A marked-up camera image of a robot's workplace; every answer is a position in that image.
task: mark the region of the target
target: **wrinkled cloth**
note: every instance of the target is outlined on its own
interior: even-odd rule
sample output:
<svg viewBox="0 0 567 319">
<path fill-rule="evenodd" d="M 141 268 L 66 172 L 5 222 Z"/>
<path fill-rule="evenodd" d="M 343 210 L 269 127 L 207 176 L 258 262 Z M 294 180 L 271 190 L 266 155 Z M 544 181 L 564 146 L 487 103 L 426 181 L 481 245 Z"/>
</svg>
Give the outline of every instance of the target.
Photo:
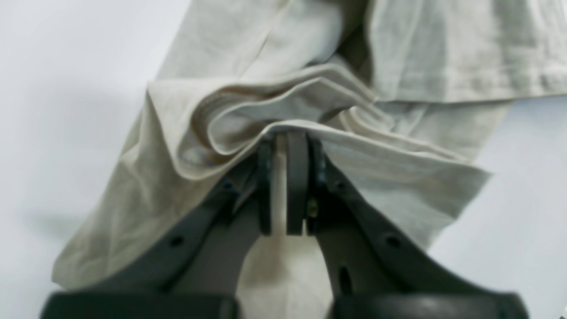
<svg viewBox="0 0 567 319">
<path fill-rule="evenodd" d="M 364 198 L 427 249 L 487 182 L 472 162 L 511 99 L 565 92 L 557 8 L 193 0 L 53 280 L 80 288 L 134 261 L 278 127 L 320 138 Z M 332 300 L 323 257 L 313 238 L 285 236 L 283 196 L 274 235 L 244 261 L 237 296 L 248 318 L 323 318 Z"/>
</svg>

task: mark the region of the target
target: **hole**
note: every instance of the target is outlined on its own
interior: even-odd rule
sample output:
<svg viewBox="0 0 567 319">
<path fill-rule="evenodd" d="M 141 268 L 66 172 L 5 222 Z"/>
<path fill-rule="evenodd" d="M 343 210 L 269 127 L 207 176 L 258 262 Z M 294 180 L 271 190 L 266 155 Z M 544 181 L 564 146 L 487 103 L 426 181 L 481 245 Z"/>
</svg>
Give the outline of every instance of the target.
<svg viewBox="0 0 567 319">
<path fill-rule="evenodd" d="M 353 285 L 350 280 L 350 274 L 345 266 L 342 266 L 338 271 L 338 284 L 344 295 L 351 295 L 353 293 Z"/>
<path fill-rule="evenodd" d="M 392 248 L 401 247 L 401 240 L 394 234 L 386 235 L 385 238 L 384 238 L 384 242 L 386 242 L 386 245 L 388 245 Z"/>
<path fill-rule="evenodd" d="M 343 183 L 343 182 L 341 182 L 341 181 L 335 182 L 335 187 L 336 187 L 337 190 L 339 190 L 339 191 L 343 191 L 343 190 L 346 189 L 345 183 Z"/>
<path fill-rule="evenodd" d="M 183 244 L 183 237 L 181 236 L 177 236 L 170 241 L 171 247 L 178 247 L 181 246 L 181 244 Z"/>
</svg>

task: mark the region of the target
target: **beige fabric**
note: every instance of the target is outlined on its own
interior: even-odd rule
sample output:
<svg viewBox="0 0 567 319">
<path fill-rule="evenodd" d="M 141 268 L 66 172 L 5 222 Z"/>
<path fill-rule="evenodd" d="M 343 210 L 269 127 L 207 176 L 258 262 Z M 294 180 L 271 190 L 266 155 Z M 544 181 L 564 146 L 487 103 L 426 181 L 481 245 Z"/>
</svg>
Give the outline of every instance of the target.
<svg viewBox="0 0 567 319">
<path fill-rule="evenodd" d="M 474 3 L 500 6 L 497 1 L 545 9 L 521 11 L 526 14 L 551 14 L 547 0 Z M 422 2 L 396 3 L 382 0 L 367 8 L 366 2 L 353 0 L 193 0 L 159 79 L 148 86 L 107 189 L 57 258 L 53 280 L 66 288 L 84 287 L 126 266 L 198 205 L 223 172 L 254 150 L 262 134 L 281 126 L 302 127 L 320 137 L 331 160 L 367 201 L 426 249 L 488 179 L 471 161 L 509 102 L 486 100 L 524 95 L 514 81 L 466 92 L 450 90 L 454 77 L 442 81 L 447 86 L 400 85 L 410 83 L 402 75 L 414 70 L 447 75 L 446 66 L 455 61 L 471 63 L 454 69 L 462 72 L 459 78 L 477 76 L 472 60 L 483 65 L 484 56 L 462 51 L 470 55 L 460 60 L 459 52 L 432 54 L 420 45 L 399 55 L 400 43 L 394 40 L 411 34 L 405 28 L 425 32 L 427 26 L 454 23 L 453 15 L 465 15 L 473 5 L 431 1 L 433 14 Z M 441 15 L 441 8 L 452 11 Z M 483 13 L 475 17 L 515 19 L 501 11 Z M 366 33 L 360 27 L 365 14 Z M 558 25 L 559 18 L 553 17 Z M 482 41 L 467 41 L 511 56 L 552 49 L 542 39 L 555 39 L 555 31 L 534 27 L 529 30 L 537 41 L 521 41 L 524 33 L 517 32 L 525 30 L 510 30 L 504 22 L 491 24 L 491 36 Z M 446 41 L 447 34 L 435 30 L 420 34 L 417 43 Z M 497 41 L 494 32 L 510 40 Z M 432 55 L 451 58 L 436 64 L 430 63 Z M 514 79 L 516 73 L 504 71 L 507 60 L 499 59 L 488 60 L 487 67 Z M 501 63 L 495 67 L 494 61 Z M 395 69 L 398 62 L 403 72 Z M 557 64 L 554 74 L 562 70 L 560 58 L 545 63 Z M 388 84 L 394 80 L 396 86 Z M 491 87 L 494 92 L 487 92 Z M 509 94 L 500 93 L 503 87 Z M 560 88 L 523 92 L 556 94 Z M 416 100 L 423 102 L 392 101 L 415 100 L 403 95 L 406 91 L 420 92 Z M 447 101 L 455 103 L 442 104 Z M 275 200 L 282 203 L 281 196 Z M 285 207 L 277 208 L 281 216 Z M 322 318 L 332 296 L 316 242 L 283 236 L 277 220 L 280 229 L 260 238 L 245 261 L 237 293 L 245 313 L 248 318 Z"/>
</svg>

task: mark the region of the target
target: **white surface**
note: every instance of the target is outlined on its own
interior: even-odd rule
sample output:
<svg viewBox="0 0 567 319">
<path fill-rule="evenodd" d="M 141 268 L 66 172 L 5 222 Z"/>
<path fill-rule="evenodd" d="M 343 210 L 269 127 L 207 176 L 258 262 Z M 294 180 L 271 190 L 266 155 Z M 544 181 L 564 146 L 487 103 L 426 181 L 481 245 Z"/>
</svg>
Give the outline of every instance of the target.
<svg viewBox="0 0 567 319">
<path fill-rule="evenodd" d="M 189 0 L 0 2 L 0 318 L 36 318 L 56 254 L 96 204 Z M 479 164 L 491 183 L 432 248 L 516 289 L 533 319 L 567 304 L 567 98 L 522 101 Z"/>
</svg>

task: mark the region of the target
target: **clamp jaw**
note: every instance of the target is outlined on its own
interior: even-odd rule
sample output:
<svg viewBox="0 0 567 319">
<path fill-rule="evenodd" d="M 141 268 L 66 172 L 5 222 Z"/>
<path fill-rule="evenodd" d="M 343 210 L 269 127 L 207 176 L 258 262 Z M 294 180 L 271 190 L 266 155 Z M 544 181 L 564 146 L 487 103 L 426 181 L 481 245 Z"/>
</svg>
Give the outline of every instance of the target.
<svg viewBox="0 0 567 319">
<path fill-rule="evenodd" d="M 430 259 L 368 205 L 303 131 L 287 135 L 287 234 L 303 226 L 324 255 L 334 319 L 527 319 L 520 298 L 474 286 Z M 54 293 L 43 319 L 236 319 L 240 269 L 269 236 L 274 133 L 202 203 L 129 266 L 94 286 Z"/>
</svg>

